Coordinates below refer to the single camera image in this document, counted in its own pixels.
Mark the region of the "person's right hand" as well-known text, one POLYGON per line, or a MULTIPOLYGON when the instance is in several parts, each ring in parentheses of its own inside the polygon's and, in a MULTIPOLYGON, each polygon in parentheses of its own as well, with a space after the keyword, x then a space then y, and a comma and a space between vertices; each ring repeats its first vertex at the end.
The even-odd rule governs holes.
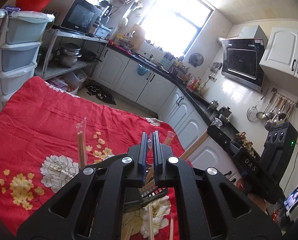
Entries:
MULTIPOLYGON (((243 193, 247 192, 243 178, 240 178, 234 184, 243 193)), ((263 198, 255 195, 255 194, 252 194, 252 193, 248 193, 247 197, 263 212, 266 212, 266 202, 263 198)))

